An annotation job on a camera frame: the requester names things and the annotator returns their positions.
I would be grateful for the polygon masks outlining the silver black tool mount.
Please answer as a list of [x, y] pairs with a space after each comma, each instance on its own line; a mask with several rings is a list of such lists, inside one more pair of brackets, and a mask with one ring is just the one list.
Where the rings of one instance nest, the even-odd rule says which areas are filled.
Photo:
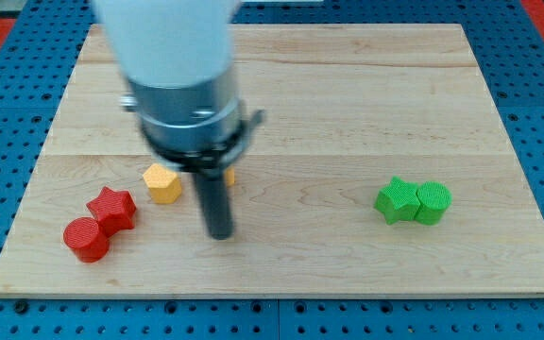
[[181, 172], [223, 172], [248, 149], [265, 111], [246, 115], [234, 68], [183, 87], [129, 83], [140, 129], [152, 152]]

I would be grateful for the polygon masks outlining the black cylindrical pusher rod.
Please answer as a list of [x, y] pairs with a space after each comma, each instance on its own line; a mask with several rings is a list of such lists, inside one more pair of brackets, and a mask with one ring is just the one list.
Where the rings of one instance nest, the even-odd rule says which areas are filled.
[[224, 169], [194, 173], [192, 178], [207, 233], [215, 240], [230, 238], [234, 223]]

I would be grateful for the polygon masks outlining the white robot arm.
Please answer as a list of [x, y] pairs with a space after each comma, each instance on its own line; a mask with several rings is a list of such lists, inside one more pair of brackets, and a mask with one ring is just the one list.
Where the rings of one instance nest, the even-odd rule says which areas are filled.
[[152, 153], [190, 173], [210, 237], [234, 231], [225, 172], [247, 150], [264, 110], [245, 116], [230, 23], [238, 1], [93, 0]]

